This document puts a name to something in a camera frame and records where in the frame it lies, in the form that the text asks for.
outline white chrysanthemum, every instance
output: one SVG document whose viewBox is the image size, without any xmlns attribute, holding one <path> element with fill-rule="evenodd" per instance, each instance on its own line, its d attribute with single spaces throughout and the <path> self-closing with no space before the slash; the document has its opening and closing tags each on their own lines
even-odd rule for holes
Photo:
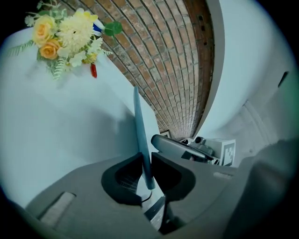
<svg viewBox="0 0 299 239">
<path fill-rule="evenodd" d="M 90 41 L 93 35 L 93 22 L 85 17 L 73 15 L 60 23 L 59 30 L 57 35 L 63 47 L 76 53 Z"/>
<path fill-rule="evenodd" d="M 68 48 L 63 48 L 63 47 L 60 47 L 57 51 L 57 54 L 60 56 L 60 57 L 65 57 L 65 58 L 68 58 L 69 55 L 70 55 L 71 51 L 70 49 Z"/>
<path fill-rule="evenodd" d="M 98 50 L 101 50 L 101 45 L 103 44 L 103 38 L 99 38 L 97 40 L 93 40 L 90 44 L 90 48 L 88 49 L 87 54 L 97 53 Z"/>
<path fill-rule="evenodd" d="M 72 67 L 80 66 L 82 64 L 82 60 L 86 59 L 86 52 L 83 50 L 74 55 L 73 58 L 70 59 L 70 64 Z"/>
<path fill-rule="evenodd" d="M 32 16 L 26 16 L 25 17 L 25 24 L 28 26 L 28 27 L 31 27 L 34 25 L 34 18 Z"/>
</svg>

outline white wall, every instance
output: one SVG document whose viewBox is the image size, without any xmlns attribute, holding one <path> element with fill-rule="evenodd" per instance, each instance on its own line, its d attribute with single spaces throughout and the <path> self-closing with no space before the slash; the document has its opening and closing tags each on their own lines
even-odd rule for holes
<svg viewBox="0 0 299 239">
<path fill-rule="evenodd" d="M 2 51 L 31 36 L 30 28 L 15 33 Z M 56 82 L 36 53 L 0 57 L 0 183 L 22 207 L 78 167 L 138 152 L 133 86 L 107 57 L 99 57 L 97 79 L 84 65 Z M 157 151 L 155 114 L 140 100 L 149 150 Z"/>
<path fill-rule="evenodd" d="M 299 136 L 299 77 L 295 60 L 278 29 L 264 78 L 246 103 L 225 126 L 207 132 L 207 138 L 236 139 L 234 166 L 278 140 Z M 285 71 L 290 73 L 278 84 Z"/>
<path fill-rule="evenodd" d="M 213 82 L 211 84 L 209 96 L 206 102 L 205 111 L 201 117 L 201 121 L 198 125 L 198 130 L 205 121 L 208 113 L 211 110 L 215 96 L 220 83 L 223 64 L 224 64 L 224 51 L 225 51 L 225 34 L 224 34 L 224 23 L 222 16 L 222 9 L 219 0 L 206 0 L 208 8 L 210 10 L 213 32 L 214 32 L 214 70 L 213 70 Z"/>
<path fill-rule="evenodd" d="M 220 82 L 217 79 L 212 82 L 208 107 L 194 137 L 221 128 L 239 112 L 264 79 L 275 39 L 272 20 L 254 1 L 220 0 L 220 6 L 225 32 L 222 75 Z M 215 61 L 217 47 L 215 37 Z"/>
</svg>

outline fern leaf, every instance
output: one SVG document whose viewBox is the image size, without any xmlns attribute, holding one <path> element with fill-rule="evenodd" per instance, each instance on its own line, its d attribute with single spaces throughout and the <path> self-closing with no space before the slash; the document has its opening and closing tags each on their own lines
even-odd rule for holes
<svg viewBox="0 0 299 239">
<path fill-rule="evenodd" d="M 108 55 L 111 55 L 111 54 L 112 54 L 112 52 L 111 52 L 111 51 L 107 51 L 107 50 L 104 50 L 104 49 L 102 49 L 102 52 L 104 52 L 104 54 L 105 54 L 106 56 L 108 56 Z"/>
<path fill-rule="evenodd" d="M 54 80 L 58 80 L 61 77 L 61 74 L 65 70 L 65 63 L 66 63 L 66 58 L 65 57 L 60 57 L 57 60 L 57 65 L 56 65 L 56 67 L 54 69 L 54 72 L 53 72 Z"/>
<path fill-rule="evenodd" d="M 32 40 L 23 43 L 19 46 L 16 47 L 12 47 L 8 50 L 7 52 L 7 56 L 17 56 L 19 55 L 20 52 L 23 52 L 25 49 L 27 49 L 28 47 L 31 47 L 34 44 L 34 42 Z"/>
</svg>

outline curved white wall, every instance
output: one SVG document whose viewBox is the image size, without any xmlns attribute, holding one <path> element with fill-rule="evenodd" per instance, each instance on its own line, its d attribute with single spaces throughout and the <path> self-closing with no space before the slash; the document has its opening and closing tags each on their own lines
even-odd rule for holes
<svg viewBox="0 0 299 239">
<path fill-rule="evenodd" d="M 216 1 L 207 2 L 214 26 L 212 9 Z M 265 76 L 275 39 L 275 25 L 254 1 L 219 0 L 219 3 L 225 33 L 222 75 L 219 82 L 213 74 L 208 104 L 195 137 L 224 126 L 239 112 Z M 217 30 L 214 27 L 215 63 L 221 56 Z M 217 67 L 215 64 L 214 71 L 218 71 Z"/>
</svg>

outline gray panel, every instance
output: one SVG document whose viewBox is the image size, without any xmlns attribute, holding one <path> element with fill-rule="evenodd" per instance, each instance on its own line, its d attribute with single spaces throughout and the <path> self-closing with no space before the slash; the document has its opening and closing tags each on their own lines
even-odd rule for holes
<svg viewBox="0 0 299 239">
<path fill-rule="evenodd" d="M 102 188 L 103 172 L 123 160 L 115 158 L 72 171 L 32 200 L 27 211 L 39 217 L 61 193 L 67 191 L 76 198 L 54 228 L 63 235 L 74 239 L 151 239 L 159 236 L 139 206 L 118 204 Z"/>
</svg>

